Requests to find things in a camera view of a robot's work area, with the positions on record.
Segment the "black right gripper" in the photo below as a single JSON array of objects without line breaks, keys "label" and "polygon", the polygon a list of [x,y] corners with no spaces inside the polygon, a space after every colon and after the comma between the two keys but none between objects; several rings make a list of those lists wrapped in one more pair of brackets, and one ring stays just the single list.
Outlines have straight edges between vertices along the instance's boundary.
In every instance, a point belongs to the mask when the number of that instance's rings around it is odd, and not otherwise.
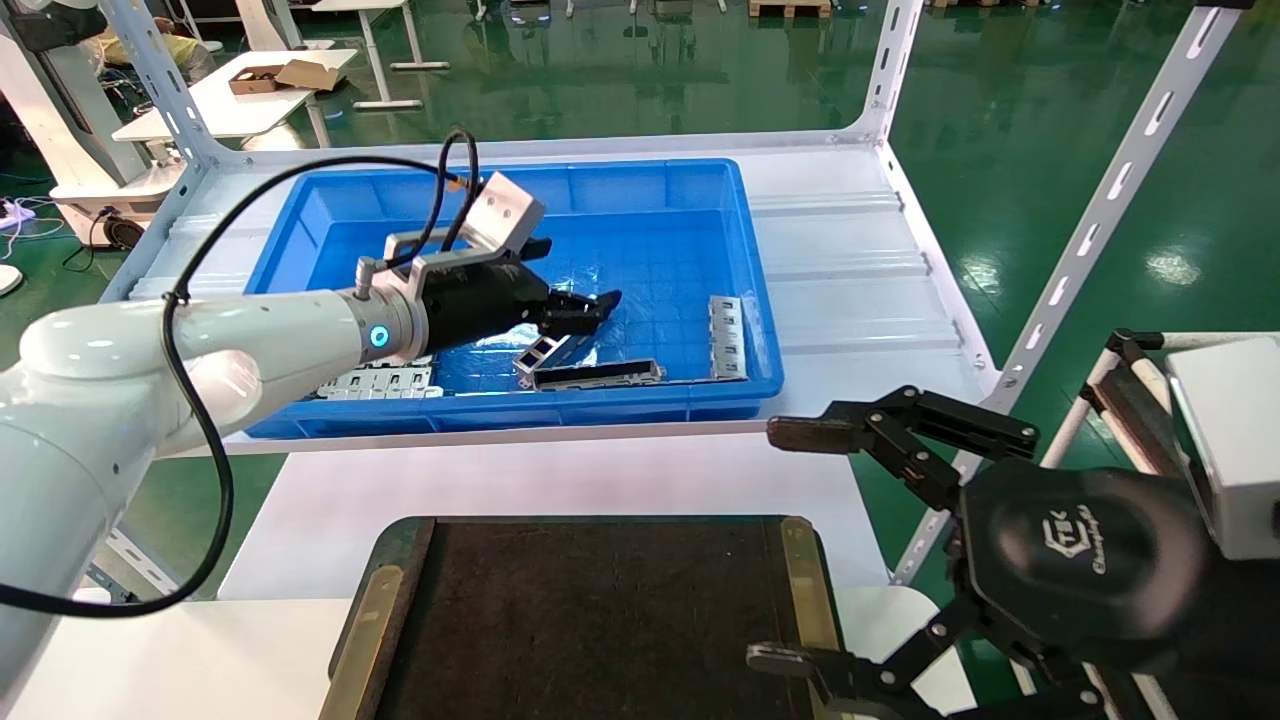
[{"label": "black right gripper", "polygon": [[[819,416],[773,416],[772,447],[868,454],[961,536],[955,598],[883,662],[836,650],[758,643],[746,664],[810,683],[824,710],[942,719],[913,683],[959,639],[1001,632],[1012,650],[1167,680],[1277,689],[1277,562],[1230,560],[1183,480],[1120,468],[995,462],[968,483],[928,439],[980,459],[1030,459],[1041,433],[948,396],[904,386]],[[1068,670],[1051,687],[955,719],[1098,719],[1101,692]]]}]

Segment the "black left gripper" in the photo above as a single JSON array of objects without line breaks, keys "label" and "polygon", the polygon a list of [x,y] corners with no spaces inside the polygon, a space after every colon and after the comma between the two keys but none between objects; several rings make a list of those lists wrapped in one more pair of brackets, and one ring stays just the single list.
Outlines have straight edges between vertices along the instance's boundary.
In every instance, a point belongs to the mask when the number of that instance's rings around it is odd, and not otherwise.
[{"label": "black left gripper", "polygon": [[502,334],[522,323],[538,324],[541,333],[595,334],[621,304],[620,290],[585,296],[550,286],[518,252],[495,255],[449,251],[420,258],[420,299],[425,316],[424,354],[439,354]]}]

